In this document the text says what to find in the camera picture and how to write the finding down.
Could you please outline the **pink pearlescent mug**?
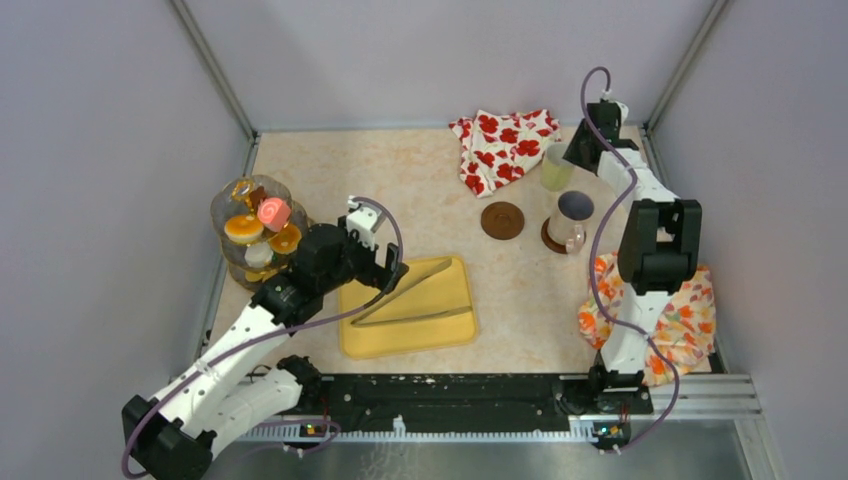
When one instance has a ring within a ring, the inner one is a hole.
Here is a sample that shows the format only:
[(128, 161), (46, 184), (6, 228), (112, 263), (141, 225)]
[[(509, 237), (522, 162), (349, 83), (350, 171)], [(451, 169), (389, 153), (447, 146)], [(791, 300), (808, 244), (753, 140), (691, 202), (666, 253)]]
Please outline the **pink pearlescent mug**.
[(587, 221), (594, 214), (592, 199), (581, 191), (566, 191), (557, 198), (550, 219), (549, 235), (568, 249), (568, 254), (578, 253), (586, 243)]

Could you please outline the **orange glazed donut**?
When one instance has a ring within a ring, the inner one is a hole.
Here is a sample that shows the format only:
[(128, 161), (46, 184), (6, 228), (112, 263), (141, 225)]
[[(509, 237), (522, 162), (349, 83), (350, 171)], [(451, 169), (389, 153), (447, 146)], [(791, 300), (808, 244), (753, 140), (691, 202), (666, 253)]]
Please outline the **orange glazed donut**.
[(279, 255), (293, 253), (302, 239), (301, 230), (292, 222), (285, 225), (268, 240), (271, 250)]
[(235, 215), (224, 224), (228, 240), (239, 245), (251, 244), (263, 236), (265, 226), (252, 214)]

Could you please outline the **metal serving tongs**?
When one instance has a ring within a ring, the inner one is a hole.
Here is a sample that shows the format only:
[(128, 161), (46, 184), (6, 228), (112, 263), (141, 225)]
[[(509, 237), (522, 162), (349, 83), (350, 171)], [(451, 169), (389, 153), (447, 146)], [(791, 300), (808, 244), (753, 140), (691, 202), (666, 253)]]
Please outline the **metal serving tongs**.
[(408, 284), (399, 286), (363, 314), (353, 328), (413, 324), (450, 318), (473, 311), (464, 262), (456, 256), (420, 271)]

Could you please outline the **pink swirl roll cake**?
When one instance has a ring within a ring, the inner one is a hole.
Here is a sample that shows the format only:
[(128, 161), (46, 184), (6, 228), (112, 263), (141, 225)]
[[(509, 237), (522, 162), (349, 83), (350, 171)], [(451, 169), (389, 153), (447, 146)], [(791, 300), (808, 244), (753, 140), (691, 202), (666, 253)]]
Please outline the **pink swirl roll cake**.
[(257, 218), (269, 230), (281, 231), (290, 220), (292, 208), (289, 203), (279, 197), (264, 199), (257, 208)]

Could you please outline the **three-tier glass dessert stand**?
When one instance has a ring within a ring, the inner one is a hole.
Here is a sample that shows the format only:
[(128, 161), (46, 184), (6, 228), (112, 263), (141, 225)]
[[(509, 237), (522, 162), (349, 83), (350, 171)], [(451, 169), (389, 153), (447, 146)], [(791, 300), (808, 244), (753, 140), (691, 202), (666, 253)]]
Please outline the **three-tier glass dessert stand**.
[(229, 182), (210, 215), (231, 277), (249, 291), (288, 265), (313, 224), (289, 189), (267, 175)]

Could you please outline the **brown star cookie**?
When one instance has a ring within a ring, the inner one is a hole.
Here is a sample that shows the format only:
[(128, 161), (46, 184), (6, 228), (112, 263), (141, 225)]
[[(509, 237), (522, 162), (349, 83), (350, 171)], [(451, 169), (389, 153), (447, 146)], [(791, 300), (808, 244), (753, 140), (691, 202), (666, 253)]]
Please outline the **brown star cookie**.
[(263, 186), (258, 186), (248, 194), (246, 203), (251, 211), (257, 212), (266, 198), (266, 189)]

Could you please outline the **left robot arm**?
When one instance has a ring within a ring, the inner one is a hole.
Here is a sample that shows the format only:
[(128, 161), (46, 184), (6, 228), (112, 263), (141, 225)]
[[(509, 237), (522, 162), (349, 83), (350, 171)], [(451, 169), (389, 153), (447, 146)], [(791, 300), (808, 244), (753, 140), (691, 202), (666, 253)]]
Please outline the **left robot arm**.
[(242, 387), (243, 377), (295, 333), (364, 312), (408, 272), (398, 225), (384, 264), (372, 227), (344, 217), (315, 224), (288, 265), (261, 284), (230, 329), (193, 365), (149, 398), (122, 408), (127, 479), (201, 479), (231, 443), (272, 414), (308, 413), (320, 386), (297, 370), (275, 368)]

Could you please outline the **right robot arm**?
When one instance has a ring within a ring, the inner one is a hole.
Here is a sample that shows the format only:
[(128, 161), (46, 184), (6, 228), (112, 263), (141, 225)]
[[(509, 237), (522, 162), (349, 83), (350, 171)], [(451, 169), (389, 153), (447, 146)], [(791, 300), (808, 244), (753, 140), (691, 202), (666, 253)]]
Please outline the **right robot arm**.
[(639, 148), (621, 138), (623, 105), (601, 99), (584, 104), (583, 114), (564, 158), (608, 184), (613, 206), (628, 211), (617, 263), (621, 310), (586, 385), (589, 404), (612, 412), (644, 392), (644, 360), (655, 347), (659, 316), (697, 269), (702, 208), (665, 187)]

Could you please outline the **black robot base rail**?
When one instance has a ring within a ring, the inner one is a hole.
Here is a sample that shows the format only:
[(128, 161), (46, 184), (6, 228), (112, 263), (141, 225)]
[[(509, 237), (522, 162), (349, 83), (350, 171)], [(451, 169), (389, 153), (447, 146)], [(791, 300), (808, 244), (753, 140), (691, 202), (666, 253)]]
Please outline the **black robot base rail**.
[(331, 420), (345, 433), (388, 432), (402, 421), (410, 433), (564, 432), (579, 415), (651, 414), (640, 382), (605, 385), (606, 375), (558, 373), (320, 373), (308, 358), (277, 362), (305, 385), (287, 415)]

